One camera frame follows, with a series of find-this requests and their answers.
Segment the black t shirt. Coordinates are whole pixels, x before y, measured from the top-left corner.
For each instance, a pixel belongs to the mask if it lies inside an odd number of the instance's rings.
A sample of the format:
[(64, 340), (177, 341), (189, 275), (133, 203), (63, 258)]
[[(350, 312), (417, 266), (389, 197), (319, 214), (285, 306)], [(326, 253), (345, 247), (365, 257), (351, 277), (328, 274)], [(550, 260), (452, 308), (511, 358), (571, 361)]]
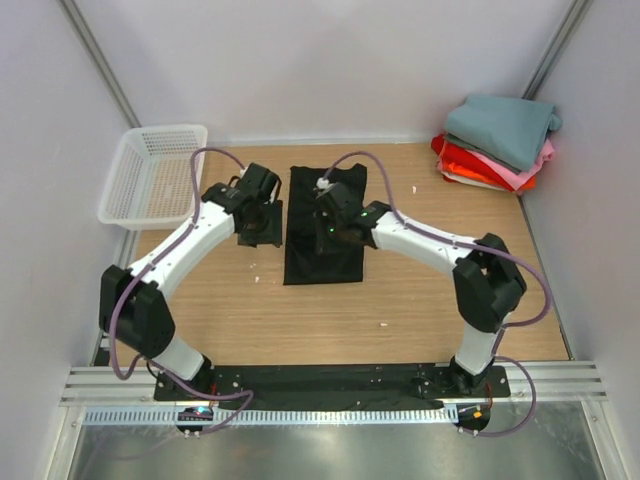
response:
[(286, 221), (285, 285), (357, 283), (364, 277), (364, 248), (340, 244), (333, 253), (316, 253), (313, 189), (324, 168), (293, 166)]

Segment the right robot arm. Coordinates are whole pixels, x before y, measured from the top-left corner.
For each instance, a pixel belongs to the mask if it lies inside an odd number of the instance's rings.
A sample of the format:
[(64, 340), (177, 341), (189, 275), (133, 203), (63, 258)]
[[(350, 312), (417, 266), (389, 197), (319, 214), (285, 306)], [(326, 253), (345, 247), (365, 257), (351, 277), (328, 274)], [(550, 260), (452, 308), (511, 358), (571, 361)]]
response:
[(472, 396), (487, 382), (499, 331), (519, 305), (526, 282), (502, 239), (479, 240), (418, 223), (410, 226), (391, 206), (362, 201), (340, 182), (319, 179), (314, 188), (316, 252), (366, 246), (391, 251), (444, 274), (453, 282), (463, 339), (445, 374), (445, 386)]

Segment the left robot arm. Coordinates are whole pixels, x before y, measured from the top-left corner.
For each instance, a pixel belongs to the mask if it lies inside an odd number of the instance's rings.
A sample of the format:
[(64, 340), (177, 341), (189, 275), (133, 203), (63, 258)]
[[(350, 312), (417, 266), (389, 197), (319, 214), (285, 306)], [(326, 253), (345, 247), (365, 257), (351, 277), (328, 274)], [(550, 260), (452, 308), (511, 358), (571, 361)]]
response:
[(99, 326), (109, 342), (121, 342), (159, 367), (189, 399), (212, 392), (213, 365), (177, 334), (169, 300), (193, 268), (232, 236), (241, 246), (281, 246), (281, 185), (276, 173), (250, 164), (229, 183), (208, 188), (193, 215), (149, 254), (102, 275)]

